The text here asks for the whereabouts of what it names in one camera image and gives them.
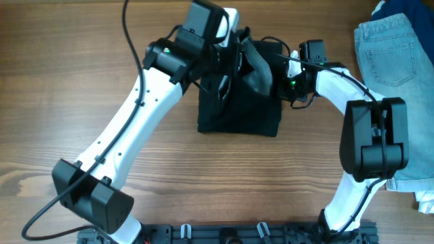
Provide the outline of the black shorts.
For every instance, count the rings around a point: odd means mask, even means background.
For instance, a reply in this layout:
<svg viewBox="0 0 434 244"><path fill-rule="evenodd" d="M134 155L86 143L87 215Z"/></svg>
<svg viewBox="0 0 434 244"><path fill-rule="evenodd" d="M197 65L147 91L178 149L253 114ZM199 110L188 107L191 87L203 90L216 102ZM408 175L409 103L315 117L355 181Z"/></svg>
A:
<svg viewBox="0 0 434 244"><path fill-rule="evenodd" d="M281 54L282 44L255 41L245 28L236 32L234 50L239 52L234 71L201 79L197 131L275 137L282 102L266 55Z"/></svg>

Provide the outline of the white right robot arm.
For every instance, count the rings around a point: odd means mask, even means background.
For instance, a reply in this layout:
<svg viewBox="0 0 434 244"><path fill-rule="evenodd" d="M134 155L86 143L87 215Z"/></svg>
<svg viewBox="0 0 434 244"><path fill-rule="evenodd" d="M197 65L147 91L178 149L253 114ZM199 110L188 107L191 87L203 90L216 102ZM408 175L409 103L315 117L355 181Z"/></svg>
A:
<svg viewBox="0 0 434 244"><path fill-rule="evenodd" d="M357 230L378 189L409 161L407 106L386 98L351 76L339 62L329 62L322 40L308 40L285 57L287 76L278 96L293 109L329 100L344 116L339 157L344 173L320 222L328 239Z"/></svg>

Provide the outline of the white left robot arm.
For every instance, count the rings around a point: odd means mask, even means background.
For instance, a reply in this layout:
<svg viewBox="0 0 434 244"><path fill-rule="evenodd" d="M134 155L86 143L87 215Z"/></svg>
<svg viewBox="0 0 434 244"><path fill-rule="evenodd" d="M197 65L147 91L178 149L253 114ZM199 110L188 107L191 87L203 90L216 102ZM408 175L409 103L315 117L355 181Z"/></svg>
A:
<svg viewBox="0 0 434 244"><path fill-rule="evenodd" d="M133 197L122 188L141 148L165 114L200 78L227 80L239 69L235 32L239 13L193 1L186 20L147 47L134 87L110 123L75 162L52 170L60 204L85 219L83 232L99 241L139 243L143 225L132 215Z"/></svg>

